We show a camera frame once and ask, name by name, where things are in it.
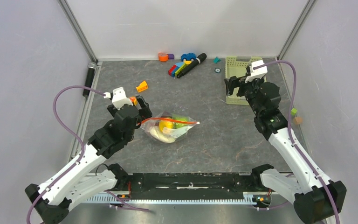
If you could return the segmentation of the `yellow lemon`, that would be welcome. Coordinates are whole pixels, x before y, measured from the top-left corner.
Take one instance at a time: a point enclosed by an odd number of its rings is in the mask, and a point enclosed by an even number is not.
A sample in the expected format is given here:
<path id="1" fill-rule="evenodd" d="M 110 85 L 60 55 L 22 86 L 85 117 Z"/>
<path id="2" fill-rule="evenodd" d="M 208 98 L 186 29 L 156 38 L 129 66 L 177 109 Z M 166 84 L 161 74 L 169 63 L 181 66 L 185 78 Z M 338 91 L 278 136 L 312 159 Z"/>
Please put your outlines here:
<path id="1" fill-rule="evenodd" d="M 164 131 L 164 129 L 173 129 L 175 127 L 175 123 L 167 120 L 161 120 L 158 125 L 161 132 Z"/>

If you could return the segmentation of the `white radish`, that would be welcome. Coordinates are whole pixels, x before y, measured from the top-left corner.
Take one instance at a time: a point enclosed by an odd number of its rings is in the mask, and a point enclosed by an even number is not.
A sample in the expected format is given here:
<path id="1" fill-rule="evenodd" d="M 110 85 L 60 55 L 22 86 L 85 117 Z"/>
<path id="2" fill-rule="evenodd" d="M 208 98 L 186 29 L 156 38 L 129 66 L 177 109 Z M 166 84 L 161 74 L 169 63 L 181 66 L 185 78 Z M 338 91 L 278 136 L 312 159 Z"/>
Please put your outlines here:
<path id="1" fill-rule="evenodd" d="M 163 143 L 173 143 L 176 140 L 175 138 L 164 135 L 162 132 L 158 131 L 154 127 L 149 130 L 149 134 Z"/>

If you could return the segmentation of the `clear zip bag orange zipper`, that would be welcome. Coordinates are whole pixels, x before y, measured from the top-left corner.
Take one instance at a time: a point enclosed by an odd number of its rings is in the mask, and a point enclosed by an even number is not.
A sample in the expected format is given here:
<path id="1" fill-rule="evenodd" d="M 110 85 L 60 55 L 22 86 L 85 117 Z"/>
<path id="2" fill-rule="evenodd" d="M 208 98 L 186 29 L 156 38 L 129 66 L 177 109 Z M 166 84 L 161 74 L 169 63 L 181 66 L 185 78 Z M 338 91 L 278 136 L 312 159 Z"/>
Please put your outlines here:
<path id="1" fill-rule="evenodd" d="M 141 128 L 155 140 L 171 144 L 185 138 L 189 130 L 199 124 L 191 117 L 163 112 L 142 121 Z"/>

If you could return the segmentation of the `green apple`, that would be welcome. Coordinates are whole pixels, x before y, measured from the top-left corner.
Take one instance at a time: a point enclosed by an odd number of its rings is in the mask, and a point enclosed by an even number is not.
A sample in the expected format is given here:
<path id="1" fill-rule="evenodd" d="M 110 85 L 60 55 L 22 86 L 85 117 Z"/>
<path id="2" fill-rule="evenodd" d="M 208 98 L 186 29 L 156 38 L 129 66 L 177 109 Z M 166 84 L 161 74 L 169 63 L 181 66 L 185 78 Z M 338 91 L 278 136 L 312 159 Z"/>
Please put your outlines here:
<path id="1" fill-rule="evenodd" d="M 177 128 L 182 127 L 182 126 L 186 126 L 186 125 L 188 125 L 188 123 L 190 122 L 189 118 L 188 118 L 188 117 L 185 117 L 185 116 L 175 115 L 175 116 L 173 116 L 172 118 L 173 118 L 174 120 L 176 120 L 176 121 L 179 121 L 179 123 L 178 123 L 178 122 L 175 123 L 175 126 L 176 126 Z"/>

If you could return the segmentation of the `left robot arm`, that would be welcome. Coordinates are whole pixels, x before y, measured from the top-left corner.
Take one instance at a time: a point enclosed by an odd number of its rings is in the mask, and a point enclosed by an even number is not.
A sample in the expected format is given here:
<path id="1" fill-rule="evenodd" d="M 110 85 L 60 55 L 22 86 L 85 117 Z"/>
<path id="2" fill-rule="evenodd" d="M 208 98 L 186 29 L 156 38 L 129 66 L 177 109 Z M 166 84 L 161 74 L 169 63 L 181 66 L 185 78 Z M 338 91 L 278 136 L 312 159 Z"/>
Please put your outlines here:
<path id="1" fill-rule="evenodd" d="M 32 204 L 27 223 L 30 223 L 30 215 L 35 210 L 44 224 L 59 224 L 89 197 L 112 188 L 123 190 L 127 186 L 126 175 L 110 170 L 82 182 L 93 168 L 127 146 L 142 121 L 152 117 L 149 104 L 140 95 L 135 97 L 137 104 L 117 93 L 113 93 L 111 99 L 108 110 L 113 118 L 95 131 L 87 143 L 81 144 L 80 153 L 45 182 L 31 183 L 25 188 Z"/>

